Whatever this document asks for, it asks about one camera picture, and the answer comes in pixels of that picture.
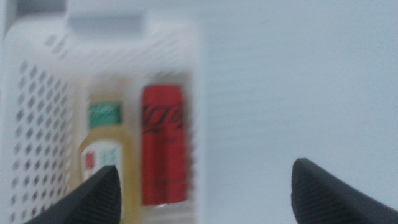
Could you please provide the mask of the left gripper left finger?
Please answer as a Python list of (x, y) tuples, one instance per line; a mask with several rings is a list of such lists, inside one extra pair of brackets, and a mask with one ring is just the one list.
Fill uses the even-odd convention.
[(27, 224), (118, 224), (121, 210), (118, 170), (104, 166)]

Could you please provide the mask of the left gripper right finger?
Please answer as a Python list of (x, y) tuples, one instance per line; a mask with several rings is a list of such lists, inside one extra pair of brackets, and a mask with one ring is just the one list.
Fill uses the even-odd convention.
[(309, 159), (294, 162), (291, 188), (297, 223), (397, 224), (397, 210), (356, 190)]

